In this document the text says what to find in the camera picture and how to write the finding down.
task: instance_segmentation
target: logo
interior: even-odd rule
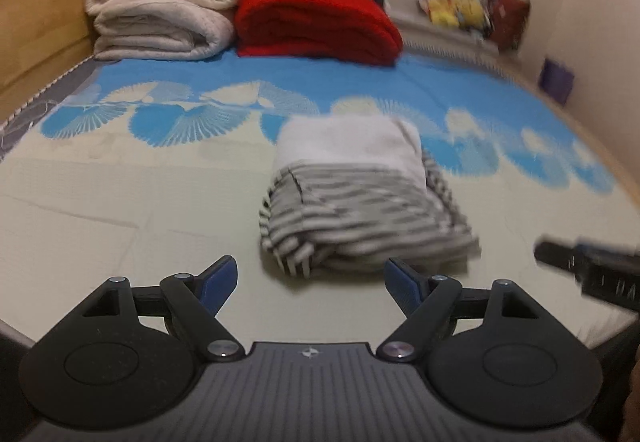
[[[310,346],[309,348],[305,348],[300,353],[308,359],[313,359],[314,357],[318,357],[321,354],[320,350],[316,350],[312,346]]]

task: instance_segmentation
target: round black disc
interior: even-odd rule
[[[454,409],[500,427],[541,429],[584,414],[600,389],[598,360],[568,332],[545,338],[520,326],[442,342],[428,361],[429,382]]]
[[[20,385],[31,405],[52,422],[105,430],[136,424],[165,411],[190,387],[190,351],[163,332],[114,326],[57,332],[25,355]]]

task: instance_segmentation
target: wooden bed frame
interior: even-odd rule
[[[94,31],[83,0],[0,0],[0,126],[39,89],[92,53]],[[499,66],[539,96],[602,160],[640,208],[640,187],[628,171],[576,119],[514,67]]]

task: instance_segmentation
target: blue gripper pad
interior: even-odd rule
[[[385,263],[385,287],[405,316],[411,316],[420,307],[423,296],[420,288],[422,276],[413,269],[403,267],[401,262],[388,260]]]
[[[200,303],[210,314],[216,315],[231,296],[238,284],[238,266],[232,257],[225,257],[214,263],[207,271],[211,270],[202,282]]]

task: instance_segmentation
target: purple object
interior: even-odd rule
[[[545,59],[538,86],[562,106],[574,88],[574,73],[556,61]]]

